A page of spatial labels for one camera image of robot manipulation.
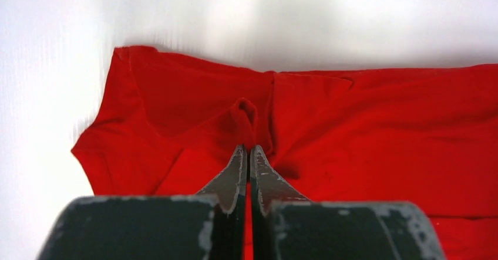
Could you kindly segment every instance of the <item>white background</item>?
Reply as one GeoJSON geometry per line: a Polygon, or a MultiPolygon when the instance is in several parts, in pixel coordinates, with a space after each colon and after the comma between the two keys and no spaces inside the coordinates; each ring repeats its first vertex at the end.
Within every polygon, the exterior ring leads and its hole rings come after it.
{"type": "Polygon", "coordinates": [[[0,0],[0,259],[92,191],[69,150],[115,46],[257,70],[498,62],[498,0],[0,0]]]}

